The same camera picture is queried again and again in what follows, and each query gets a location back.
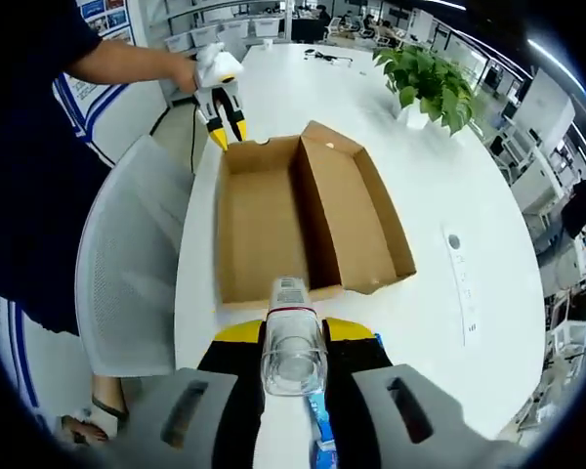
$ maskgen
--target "cardboard box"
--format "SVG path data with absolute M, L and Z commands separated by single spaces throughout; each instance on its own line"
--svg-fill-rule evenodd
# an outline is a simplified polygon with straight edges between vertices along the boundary
M 218 276 L 224 304 L 267 306 L 276 277 L 311 298 L 371 293 L 416 273 L 366 149 L 311 122 L 301 136 L 231 144 L 220 168 Z

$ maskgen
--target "white table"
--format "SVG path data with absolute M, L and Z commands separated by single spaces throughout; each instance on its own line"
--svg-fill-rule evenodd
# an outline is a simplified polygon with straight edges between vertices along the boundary
M 394 364 L 408 363 L 430 378 L 462 404 L 467 424 L 495 438 L 538 384 L 545 347 L 540 276 L 519 207 L 471 129 L 449 140 L 434 126 L 402 127 L 391 116 L 394 97 L 370 53 L 312 46 L 353 58 L 347 67 L 347 61 L 338 66 L 305 60 L 308 47 L 249 51 L 239 78 L 249 138 L 298 134 L 314 119 L 365 145 L 393 199 L 418 271 L 373 295 L 345 292 L 315 306 L 322 316 L 354 320 L 379 332 Z M 188 206 L 176 290 L 178 368 L 196 367 L 222 327 L 265 316 L 226 311 L 218 304 L 213 246 L 220 158 L 209 141 Z M 463 346 L 443 225 L 460 235 L 468 253 L 480 314 L 477 346 Z M 286 428 L 293 434 L 291 415 L 305 410 L 290 403 L 268 399 L 278 411 L 289 408 Z M 295 445 L 268 448 L 259 436 L 258 446 L 279 453 L 280 463 L 300 467 L 292 462 Z M 298 456 L 298 462 L 308 461 L 304 448 Z

